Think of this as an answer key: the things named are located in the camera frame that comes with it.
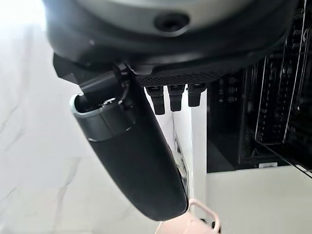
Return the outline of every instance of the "black clip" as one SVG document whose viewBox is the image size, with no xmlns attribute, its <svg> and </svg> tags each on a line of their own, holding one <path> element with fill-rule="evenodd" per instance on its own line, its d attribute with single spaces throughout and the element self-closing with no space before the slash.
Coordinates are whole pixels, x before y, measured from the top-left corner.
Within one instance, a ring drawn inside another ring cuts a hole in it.
<svg viewBox="0 0 312 234">
<path fill-rule="evenodd" d="M 184 90 L 185 90 L 185 85 L 168 86 L 171 111 L 180 111 L 181 110 L 182 94 L 183 94 Z"/>
<path fill-rule="evenodd" d="M 147 94 L 151 96 L 156 115 L 165 114 L 164 87 L 146 87 Z"/>
<path fill-rule="evenodd" d="M 207 85 L 204 83 L 188 85 L 190 107 L 199 106 L 201 93 L 204 92 L 206 89 Z"/>
</svg>

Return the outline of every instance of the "black handle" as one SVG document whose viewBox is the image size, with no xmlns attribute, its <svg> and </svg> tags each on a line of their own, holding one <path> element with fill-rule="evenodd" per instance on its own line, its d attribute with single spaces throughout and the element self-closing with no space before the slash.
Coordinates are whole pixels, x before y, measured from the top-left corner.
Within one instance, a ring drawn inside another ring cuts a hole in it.
<svg viewBox="0 0 312 234">
<path fill-rule="evenodd" d="M 98 158 L 134 206 L 153 220 L 177 217 L 186 212 L 188 199 L 172 152 L 143 91 L 130 93 L 124 99 L 126 108 L 120 101 L 110 103 L 90 115 L 92 123 L 75 111 L 74 115 Z M 105 136 L 100 136 L 99 129 Z"/>
</svg>

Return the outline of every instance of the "screw hole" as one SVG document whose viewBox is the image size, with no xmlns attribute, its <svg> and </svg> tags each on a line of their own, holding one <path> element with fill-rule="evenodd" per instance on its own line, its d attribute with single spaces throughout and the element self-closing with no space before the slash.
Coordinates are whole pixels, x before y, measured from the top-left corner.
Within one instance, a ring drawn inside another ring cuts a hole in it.
<svg viewBox="0 0 312 234">
<path fill-rule="evenodd" d="M 190 18 L 185 14 L 171 13 L 160 15 L 155 19 L 155 27 L 166 33 L 173 33 L 181 30 L 190 23 Z"/>
</svg>

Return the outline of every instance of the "pink plastic object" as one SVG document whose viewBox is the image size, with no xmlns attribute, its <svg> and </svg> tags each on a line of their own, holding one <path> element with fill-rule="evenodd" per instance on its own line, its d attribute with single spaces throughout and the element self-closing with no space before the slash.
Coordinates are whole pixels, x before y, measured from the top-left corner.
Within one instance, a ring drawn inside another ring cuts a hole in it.
<svg viewBox="0 0 312 234">
<path fill-rule="evenodd" d="M 215 220 L 213 229 L 191 213 L 190 208 L 193 205 L 201 208 Z M 219 230 L 220 220 L 218 215 L 201 202 L 191 199 L 189 209 L 186 213 L 179 217 L 161 222 L 155 234 L 217 234 Z"/>
</svg>

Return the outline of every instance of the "rubber grip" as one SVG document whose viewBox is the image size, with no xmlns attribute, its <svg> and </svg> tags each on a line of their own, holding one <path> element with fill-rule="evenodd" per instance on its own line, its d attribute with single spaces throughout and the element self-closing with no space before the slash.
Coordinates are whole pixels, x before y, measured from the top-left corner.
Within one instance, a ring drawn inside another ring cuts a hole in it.
<svg viewBox="0 0 312 234">
<path fill-rule="evenodd" d="M 148 104 L 131 129 L 90 144 L 120 190 L 144 215 L 164 221 L 187 211 L 172 152 Z"/>
</svg>

